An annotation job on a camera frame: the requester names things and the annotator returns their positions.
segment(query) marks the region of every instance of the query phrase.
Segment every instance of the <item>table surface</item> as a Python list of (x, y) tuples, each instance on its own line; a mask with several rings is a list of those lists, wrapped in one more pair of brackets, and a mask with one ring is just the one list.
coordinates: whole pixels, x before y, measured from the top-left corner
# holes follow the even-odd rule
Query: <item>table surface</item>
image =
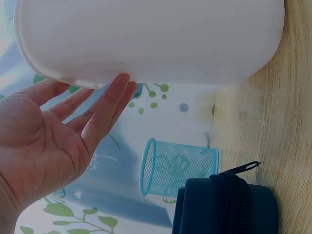
[(241, 174), (276, 194), (280, 232), (312, 233), (312, 1), (286, 0), (280, 47), (261, 71), (216, 97), (211, 147), (220, 169), (261, 161)]

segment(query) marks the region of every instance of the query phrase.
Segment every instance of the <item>palm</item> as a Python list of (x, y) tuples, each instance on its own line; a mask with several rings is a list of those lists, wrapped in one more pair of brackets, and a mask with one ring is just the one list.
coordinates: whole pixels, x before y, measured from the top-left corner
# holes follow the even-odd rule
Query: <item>palm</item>
[[(136, 89), (119, 78), (83, 115), (67, 124), (62, 121), (92, 93), (81, 89), (46, 111), (40, 105), (67, 89), (67, 85), (44, 81), (0, 102), (0, 177), (19, 205), (30, 202), (78, 178), (88, 166), (99, 141), (110, 131)], [(43, 96), (43, 89), (53, 92)]]

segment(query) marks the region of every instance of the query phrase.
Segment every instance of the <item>floral tablecloth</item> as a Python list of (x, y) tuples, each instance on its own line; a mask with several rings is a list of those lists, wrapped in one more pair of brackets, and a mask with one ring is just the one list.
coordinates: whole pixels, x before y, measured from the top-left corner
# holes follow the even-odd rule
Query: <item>floral tablecloth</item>
[[(14, 4), (14, 0), (0, 0), (0, 99), (43, 80), (23, 61), (17, 48)], [(95, 91), (68, 120), (83, 113), (105, 88)], [(77, 89), (71, 86), (42, 109)], [(139, 192), (144, 148), (151, 137), (208, 147), (215, 90), (209, 85), (140, 84), (83, 176), (27, 208), (15, 233), (170, 234), (176, 200), (143, 197)]]

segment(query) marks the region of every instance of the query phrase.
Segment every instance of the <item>container lid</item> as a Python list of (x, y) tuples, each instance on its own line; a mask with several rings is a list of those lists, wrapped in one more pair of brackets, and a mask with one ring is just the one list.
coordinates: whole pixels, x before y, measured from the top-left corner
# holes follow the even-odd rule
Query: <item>container lid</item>
[(101, 88), (140, 83), (234, 84), (274, 55), (283, 0), (17, 0), (15, 32), (41, 76)]

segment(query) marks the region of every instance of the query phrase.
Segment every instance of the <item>green leaf pattern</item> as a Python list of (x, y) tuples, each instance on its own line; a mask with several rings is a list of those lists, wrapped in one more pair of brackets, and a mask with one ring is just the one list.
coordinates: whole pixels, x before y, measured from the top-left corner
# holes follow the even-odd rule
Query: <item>green leaf pattern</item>
[(111, 227), (111, 228), (114, 228), (115, 226), (117, 226), (117, 219), (113, 218), (113, 217), (102, 217), (102, 216), (99, 216), (98, 219), (104, 223), (105, 225)]
[(34, 234), (35, 231), (31, 228), (27, 228), (27, 227), (20, 227), (21, 231), (23, 232), (23, 234)]
[(63, 216), (63, 217), (74, 217), (72, 209), (63, 203), (49, 203), (46, 208), (43, 209), (46, 213), (51, 215)]
[[(65, 191), (62, 190), (61, 193), (60, 192), (55, 192), (53, 195), (51, 196), (47, 196), (45, 197), (43, 200), (47, 202), (46, 207), (43, 209), (46, 213), (51, 214), (51, 215), (56, 215), (59, 217), (71, 217), (70, 221), (69, 220), (58, 220), (58, 221), (54, 221), (53, 224), (55, 226), (68, 226), (68, 233), (69, 234), (89, 234), (92, 232), (106, 232), (109, 234), (115, 234), (114, 233), (114, 227), (117, 226), (118, 224), (118, 220), (113, 218), (113, 217), (109, 217), (109, 216), (96, 216), (97, 219), (99, 221), (101, 221), (103, 224), (105, 224), (105, 226), (110, 227), (110, 230), (107, 230), (92, 222), (89, 222), (88, 220), (96, 220), (96, 217), (91, 218), (91, 219), (86, 219), (86, 217), (88, 215), (96, 215), (98, 213), (98, 208), (94, 207), (92, 209), (84, 209), (83, 212), (83, 217), (80, 218), (81, 216), (79, 215), (75, 215), (73, 210), (68, 207), (66, 205), (66, 201), (65, 200), (61, 200), (61, 202), (56, 202), (56, 200), (54, 199), (54, 197), (56, 196), (56, 194), (62, 194), (62, 198), (65, 196)], [(85, 224), (87, 226), (89, 226), (90, 228), (88, 229), (73, 229), (73, 224)], [(51, 232), (48, 234), (59, 234), (58, 232)]]
[(69, 234), (89, 234), (90, 231), (86, 229), (72, 229), (67, 231)]

